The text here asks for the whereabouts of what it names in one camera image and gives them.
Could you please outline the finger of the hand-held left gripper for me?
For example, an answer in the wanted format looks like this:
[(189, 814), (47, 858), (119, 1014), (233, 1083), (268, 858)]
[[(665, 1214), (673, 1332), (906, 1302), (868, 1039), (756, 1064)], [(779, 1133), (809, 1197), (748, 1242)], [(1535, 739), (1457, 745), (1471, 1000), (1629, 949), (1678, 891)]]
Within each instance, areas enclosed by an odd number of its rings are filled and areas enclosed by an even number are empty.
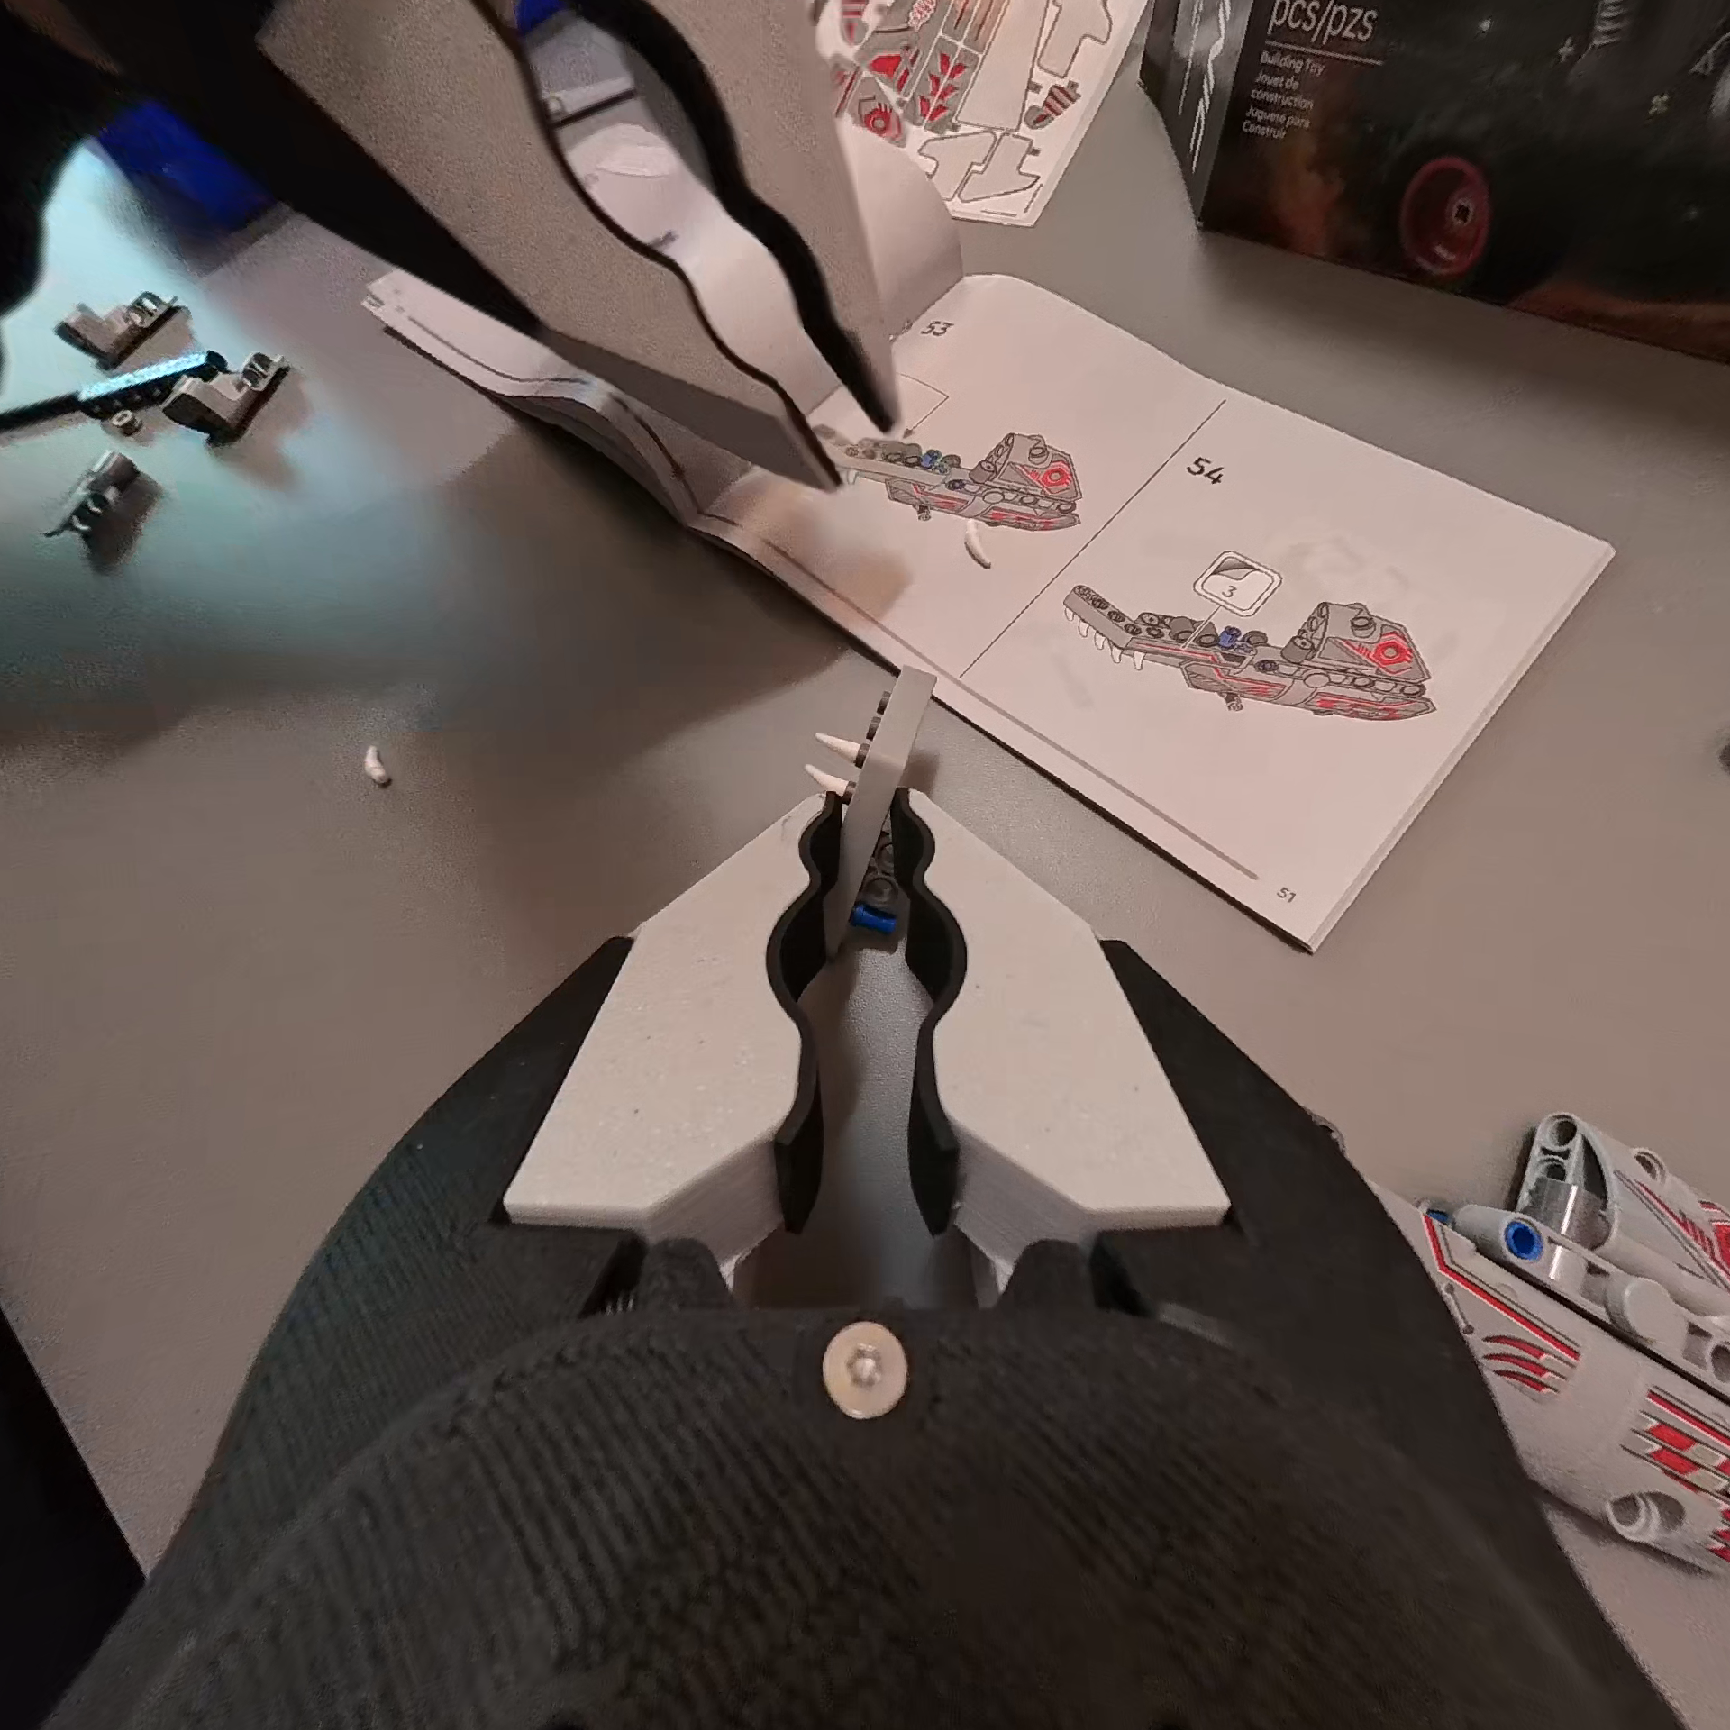
[(887, 430), (887, 317), (807, 4), (646, 4), (644, 66), (680, 154), (768, 251), (805, 335)]
[[(803, 4), (572, 4), (635, 64), (720, 236), (756, 240), (832, 377), (846, 379), (846, 160)], [(520, 330), (684, 430), (834, 490), (788, 360), (753, 360), (700, 299), (717, 248), (628, 233), (586, 192), (508, 4), (275, 4), (258, 50), (335, 135), (457, 248), (432, 263), (398, 236), (382, 260)]]

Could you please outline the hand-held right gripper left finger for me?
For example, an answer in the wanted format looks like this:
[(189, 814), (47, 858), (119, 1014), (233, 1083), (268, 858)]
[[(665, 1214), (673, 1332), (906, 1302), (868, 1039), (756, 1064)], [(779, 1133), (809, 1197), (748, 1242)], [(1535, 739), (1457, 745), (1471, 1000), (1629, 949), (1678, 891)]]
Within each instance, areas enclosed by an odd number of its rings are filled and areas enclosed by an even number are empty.
[(703, 1244), (733, 1283), (823, 1160), (800, 999), (827, 960), (841, 801), (811, 794), (649, 916), (504, 1191), (512, 1226)]

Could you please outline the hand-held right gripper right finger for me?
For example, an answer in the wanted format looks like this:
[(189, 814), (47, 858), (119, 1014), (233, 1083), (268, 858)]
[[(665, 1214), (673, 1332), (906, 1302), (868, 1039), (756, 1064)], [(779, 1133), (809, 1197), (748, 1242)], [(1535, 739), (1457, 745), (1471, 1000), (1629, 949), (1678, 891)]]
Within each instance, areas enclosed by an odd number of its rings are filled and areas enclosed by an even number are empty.
[(924, 792), (893, 798), (916, 1033), (908, 1169), (980, 1302), (1042, 1242), (1212, 1227), (1228, 1192), (1092, 925)]

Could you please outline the grey toy beam with pins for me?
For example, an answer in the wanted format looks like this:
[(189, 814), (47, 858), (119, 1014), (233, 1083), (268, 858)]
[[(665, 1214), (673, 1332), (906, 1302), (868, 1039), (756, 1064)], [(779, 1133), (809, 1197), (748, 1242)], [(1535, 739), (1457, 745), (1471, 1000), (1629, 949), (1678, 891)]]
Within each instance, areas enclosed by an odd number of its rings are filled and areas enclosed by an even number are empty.
[(836, 875), (825, 896), (825, 949), (834, 960), (849, 939), (859, 889), (874, 863), (879, 833), (890, 817), (893, 794), (903, 787), (916, 735), (937, 690), (937, 677), (920, 667), (904, 667), (862, 741), (818, 734), (815, 739), (849, 775), (805, 765), (807, 779), (841, 801)]

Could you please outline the blue plastic bin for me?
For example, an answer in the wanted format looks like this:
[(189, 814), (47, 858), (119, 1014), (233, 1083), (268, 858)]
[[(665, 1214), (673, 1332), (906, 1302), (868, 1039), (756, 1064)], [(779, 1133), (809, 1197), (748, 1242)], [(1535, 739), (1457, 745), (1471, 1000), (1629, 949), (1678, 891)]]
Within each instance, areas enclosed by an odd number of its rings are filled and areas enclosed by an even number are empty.
[[(512, 4), (271, 6), (262, 52), (489, 269), (508, 272), (532, 239), (566, 239), (590, 221), (536, 110)], [(150, 138), (166, 141), (116, 152), (127, 174), (224, 231), (282, 203), (165, 105), (143, 103), (162, 114)]]

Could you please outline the toy sticker sheet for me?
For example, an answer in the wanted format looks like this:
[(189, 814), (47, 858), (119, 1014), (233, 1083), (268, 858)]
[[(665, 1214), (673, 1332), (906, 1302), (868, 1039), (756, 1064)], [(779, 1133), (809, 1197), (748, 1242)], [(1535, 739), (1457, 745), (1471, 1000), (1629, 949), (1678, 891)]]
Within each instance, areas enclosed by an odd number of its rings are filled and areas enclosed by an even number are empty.
[(836, 118), (893, 144), (966, 223), (1031, 226), (1149, 3), (814, 4)]

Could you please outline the black toy beam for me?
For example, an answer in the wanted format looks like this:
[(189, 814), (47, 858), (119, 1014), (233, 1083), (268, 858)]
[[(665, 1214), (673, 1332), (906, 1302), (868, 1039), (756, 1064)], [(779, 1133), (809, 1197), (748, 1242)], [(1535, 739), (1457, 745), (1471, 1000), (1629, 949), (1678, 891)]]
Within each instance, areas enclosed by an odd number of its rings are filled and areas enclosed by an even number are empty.
[(62, 419), (107, 420), (122, 411), (162, 403), (184, 380), (213, 380), (227, 370), (228, 362), (216, 350), (184, 352), (60, 395), (6, 405), (0, 427), (5, 434), (11, 434)]

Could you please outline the grey toy panel assembly red stickers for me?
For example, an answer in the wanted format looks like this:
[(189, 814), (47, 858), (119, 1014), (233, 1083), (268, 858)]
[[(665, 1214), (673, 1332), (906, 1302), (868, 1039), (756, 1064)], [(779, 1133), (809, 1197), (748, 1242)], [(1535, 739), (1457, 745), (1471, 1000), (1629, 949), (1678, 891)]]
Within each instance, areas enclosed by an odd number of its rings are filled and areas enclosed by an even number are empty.
[(1622, 1543), (1728, 1574), (1728, 1215), (1569, 1112), (1509, 1200), (1371, 1192), (1433, 1282), (1526, 1477)]

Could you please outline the toy instruction booklet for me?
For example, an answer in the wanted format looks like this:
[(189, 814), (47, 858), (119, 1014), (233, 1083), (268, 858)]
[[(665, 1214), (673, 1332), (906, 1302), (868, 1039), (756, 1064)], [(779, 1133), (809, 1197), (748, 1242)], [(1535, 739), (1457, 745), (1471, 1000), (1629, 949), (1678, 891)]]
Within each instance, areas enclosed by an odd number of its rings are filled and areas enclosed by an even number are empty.
[(365, 307), (1317, 951), (1612, 549), (967, 274), (897, 149), (856, 138), (851, 164), (903, 422), (881, 437), (843, 390), (809, 407), (836, 490), (700, 443), (411, 274)]

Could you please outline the dark toy box red wheels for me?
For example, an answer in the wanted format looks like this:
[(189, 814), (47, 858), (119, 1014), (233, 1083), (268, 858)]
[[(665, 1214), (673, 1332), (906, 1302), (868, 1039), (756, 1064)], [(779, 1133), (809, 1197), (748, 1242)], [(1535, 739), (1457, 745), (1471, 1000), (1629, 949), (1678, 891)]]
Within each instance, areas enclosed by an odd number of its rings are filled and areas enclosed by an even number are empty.
[(1726, 3), (1166, 3), (1196, 226), (1728, 356)]

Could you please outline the person's black clothed body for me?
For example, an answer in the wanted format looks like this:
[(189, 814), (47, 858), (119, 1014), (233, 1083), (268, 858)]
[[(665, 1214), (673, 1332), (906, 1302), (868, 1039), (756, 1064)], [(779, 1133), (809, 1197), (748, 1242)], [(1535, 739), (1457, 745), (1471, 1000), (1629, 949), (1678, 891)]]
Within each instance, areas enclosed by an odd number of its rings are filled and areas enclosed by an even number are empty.
[(37, 1727), (144, 1574), (11, 1322), (3, 1322), (3, 1726)]

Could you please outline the grey toy bracket piece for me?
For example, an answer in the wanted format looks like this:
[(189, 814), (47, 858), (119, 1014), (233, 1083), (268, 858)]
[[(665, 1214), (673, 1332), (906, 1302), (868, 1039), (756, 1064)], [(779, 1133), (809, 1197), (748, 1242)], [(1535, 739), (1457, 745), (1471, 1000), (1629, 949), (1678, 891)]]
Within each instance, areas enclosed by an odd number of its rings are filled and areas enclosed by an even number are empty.
[(175, 296), (143, 291), (105, 313), (78, 303), (55, 324), (53, 334), (96, 360), (102, 370), (113, 370), (180, 313), (184, 304)]
[(254, 352), (233, 370), (178, 380), (161, 405), (162, 417), (214, 446), (227, 446), (247, 432), (291, 372), (285, 356)]
[(143, 469), (133, 460), (118, 449), (107, 449), (89, 465), (60, 503), (43, 538), (75, 535), (89, 541), (102, 535), (109, 518), (126, 505), (132, 488), (143, 479)]

